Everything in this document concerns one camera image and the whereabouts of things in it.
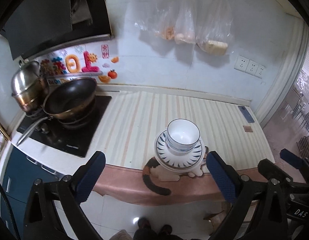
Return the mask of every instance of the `stainless steel pot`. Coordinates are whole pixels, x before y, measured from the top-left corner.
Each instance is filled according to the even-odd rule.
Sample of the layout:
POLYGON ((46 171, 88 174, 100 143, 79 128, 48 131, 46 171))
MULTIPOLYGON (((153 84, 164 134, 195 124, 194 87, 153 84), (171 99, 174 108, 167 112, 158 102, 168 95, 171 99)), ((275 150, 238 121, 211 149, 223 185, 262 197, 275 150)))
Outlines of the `stainless steel pot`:
POLYGON ((24 112, 39 108, 49 93, 49 85, 40 72, 37 61, 27 62, 14 74, 11 80, 12 96, 24 112))

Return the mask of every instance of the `person's feet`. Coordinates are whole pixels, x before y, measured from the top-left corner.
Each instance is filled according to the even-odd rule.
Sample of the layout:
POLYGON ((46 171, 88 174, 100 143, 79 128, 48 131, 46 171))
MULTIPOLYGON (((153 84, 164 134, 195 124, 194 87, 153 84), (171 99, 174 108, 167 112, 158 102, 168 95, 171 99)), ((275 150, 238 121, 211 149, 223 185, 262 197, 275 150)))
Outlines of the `person's feet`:
POLYGON ((138 227, 141 228, 150 228, 151 229, 151 225, 149 220, 147 220, 146 218, 140 218, 138 220, 138 227))
POLYGON ((164 225, 162 228, 161 228, 161 230, 160 230, 160 232, 159 232, 159 235, 171 235, 171 233, 172 233, 172 226, 170 226, 170 225, 164 225))

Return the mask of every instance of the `smartphone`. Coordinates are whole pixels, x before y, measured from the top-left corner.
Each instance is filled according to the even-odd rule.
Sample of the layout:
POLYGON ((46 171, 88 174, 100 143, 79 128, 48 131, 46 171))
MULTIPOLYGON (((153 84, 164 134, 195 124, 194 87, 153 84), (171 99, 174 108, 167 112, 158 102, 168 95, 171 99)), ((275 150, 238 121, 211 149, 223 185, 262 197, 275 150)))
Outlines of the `smartphone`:
POLYGON ((238 106, 241 113, 243 114, 244 118, 247 120, 248 123, 255 122, 251 116, 251 114, 248 112, 245 106, 238 106))

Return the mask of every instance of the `tile floor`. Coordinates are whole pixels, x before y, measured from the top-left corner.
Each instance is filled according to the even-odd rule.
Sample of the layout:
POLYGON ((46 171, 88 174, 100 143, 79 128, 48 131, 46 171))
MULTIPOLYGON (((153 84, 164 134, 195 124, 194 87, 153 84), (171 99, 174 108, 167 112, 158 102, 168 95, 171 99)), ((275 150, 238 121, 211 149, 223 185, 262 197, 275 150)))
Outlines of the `tile floor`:
MULTIPOLYGON (((110 239, 121 229, 125 229, 133 237, 138 228, 137 218, 140 217, 147 217, 157 232, 164 224, 170 224, 173 234, 183 239, 206 240, 212 226, 203 218, 207 214, 221 212, 221 202, 198 201, 184 205, 150 207, 125 203, 108 195, 102 197, 94 191, 80 206, 104 240, 110 239)), ((77 239, 60 202, 56 202, 56 207, 67 235, 77 239)))

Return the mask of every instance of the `fruit sticker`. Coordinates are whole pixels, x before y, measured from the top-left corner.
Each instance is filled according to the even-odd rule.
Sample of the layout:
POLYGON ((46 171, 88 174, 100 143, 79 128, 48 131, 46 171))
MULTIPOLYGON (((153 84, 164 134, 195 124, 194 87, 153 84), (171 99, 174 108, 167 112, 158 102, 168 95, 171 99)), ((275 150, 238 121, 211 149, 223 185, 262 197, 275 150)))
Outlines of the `fruit sticker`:
POLYGON ((117 63, 117 62, 119 62, 119 57, 114 57, 114 58, 112 58, 112 59, 111 59, 111 62, 112 62, 112 63, 117 63))
POLYGON ((116 79, 118 77, 118 74, 113 70, 110 70, 108 72, 108 76, 111 78, 111 79, 116 79))
POLYGON ((109 76, 98 76, 98 78, 102 83, 109 83, 111 81, 109 76))

